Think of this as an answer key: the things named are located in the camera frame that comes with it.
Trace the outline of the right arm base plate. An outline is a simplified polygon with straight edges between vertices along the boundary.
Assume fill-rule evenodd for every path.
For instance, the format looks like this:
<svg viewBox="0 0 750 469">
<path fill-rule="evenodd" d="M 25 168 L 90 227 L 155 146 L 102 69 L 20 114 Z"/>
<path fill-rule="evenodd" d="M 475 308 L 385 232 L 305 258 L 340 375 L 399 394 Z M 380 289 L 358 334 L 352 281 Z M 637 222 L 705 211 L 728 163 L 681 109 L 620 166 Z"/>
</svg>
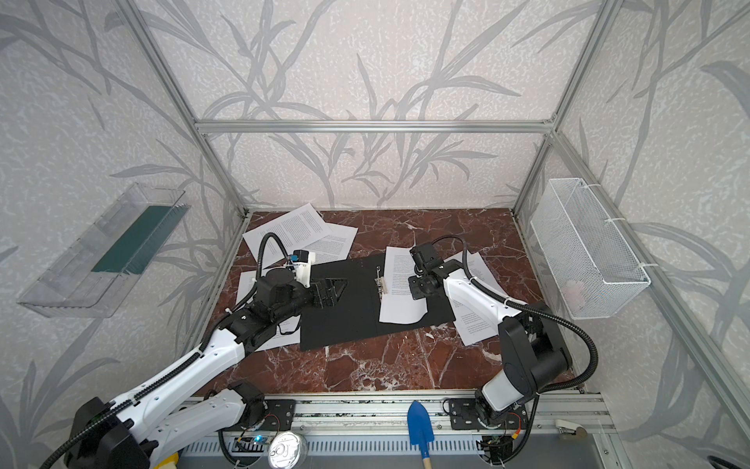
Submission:
<svg viewBox="0 0 750 469">
<path fill-rule="evenodd" d="M 475 398 L 447 399 L 443 410 L 448 414 L 452 430 L 501 430 L 513 433 L 527 428 L 527 413 L 521 408 L 494 410 Z"/>
</svg>

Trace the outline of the black file folder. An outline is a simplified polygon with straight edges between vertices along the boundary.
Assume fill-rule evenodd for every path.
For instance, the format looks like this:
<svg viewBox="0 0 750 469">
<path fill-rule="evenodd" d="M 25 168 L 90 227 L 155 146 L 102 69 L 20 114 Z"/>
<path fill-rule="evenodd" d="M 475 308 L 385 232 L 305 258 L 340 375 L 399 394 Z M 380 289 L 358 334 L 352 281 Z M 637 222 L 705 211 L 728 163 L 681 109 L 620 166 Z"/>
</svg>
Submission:
<svg viewBox="0 0 750 469">
<path fill-rule="evenodd" d="M 335 306 L 323 309 L 310 307 L 302 312 L 300 349 L 312 351 L 455 321 L 450 303 L 441 293 L 427 299 L 427 314 L 415 324 L 380 322 L 380 296 L 375 275 L 384 267 L 383 253 L 312 267 L 313 279 L 345 279 L 347 285 Z"/>
</svg>

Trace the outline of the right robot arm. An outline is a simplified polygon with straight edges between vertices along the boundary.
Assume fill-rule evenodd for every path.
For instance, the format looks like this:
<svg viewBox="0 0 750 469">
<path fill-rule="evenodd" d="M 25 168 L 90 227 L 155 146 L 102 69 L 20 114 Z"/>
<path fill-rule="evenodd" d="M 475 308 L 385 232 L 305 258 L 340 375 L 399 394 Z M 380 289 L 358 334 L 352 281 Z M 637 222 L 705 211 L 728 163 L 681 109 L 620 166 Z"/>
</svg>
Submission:
<svg viewBox="0 0 750 469">
<path fill-rule="evenodd" d="M 448 234 L 412 247 L 414 275 L 408 279 L 415 300 L 443 293 L 497 327 L 502 369 L 475 394 L 478 421 L 492 428 L 500 419 L 544 393 L 576 388 L 598 368 L 597 346 L 583 328 L 552 313 L 545 303 L 529 305 L 493 289 L 473 275 L 462 236 Z M 572 366 L 562 334 L 567 329 L 586 346 L 584 371 L 566 381 L 557 378 Z"/>
</svg>

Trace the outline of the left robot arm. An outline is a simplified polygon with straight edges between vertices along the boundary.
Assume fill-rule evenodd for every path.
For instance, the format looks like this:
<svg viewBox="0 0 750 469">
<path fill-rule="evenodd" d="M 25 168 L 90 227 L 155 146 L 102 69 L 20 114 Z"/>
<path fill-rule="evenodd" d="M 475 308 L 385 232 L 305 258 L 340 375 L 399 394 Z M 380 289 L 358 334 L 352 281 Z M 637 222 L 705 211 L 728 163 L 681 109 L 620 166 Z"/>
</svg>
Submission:
<svg viewBox="0 0 750 469">
<path fill-rule="evenodd" d="M 343 277 L 313 277 L 310 251 L 285 251 L 282 259 L 280 267 L 258 270 L 250 291 L 185 356 L 109 402 L 83 405 L 70 437 L 42 467 L 152 468 L 170 455 L 164 422 L 186 398 L 256 352 L 286 320 L 335 306 L 348 285 Z"/>
</svg>

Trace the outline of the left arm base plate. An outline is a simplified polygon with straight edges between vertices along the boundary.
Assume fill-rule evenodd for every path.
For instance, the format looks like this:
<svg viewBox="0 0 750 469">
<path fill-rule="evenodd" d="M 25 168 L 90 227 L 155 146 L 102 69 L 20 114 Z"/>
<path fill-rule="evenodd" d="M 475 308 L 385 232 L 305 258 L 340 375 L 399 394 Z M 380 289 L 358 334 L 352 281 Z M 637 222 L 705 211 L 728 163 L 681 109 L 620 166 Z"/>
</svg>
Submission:
<svg viewBox="0 0 750 469">
<path fill-rule="evenodd" d="M 250 431 L 284 432 L 292 427 L 297 402 L 267 400 L 250 406 L 246 428 Z"/>
</svg>

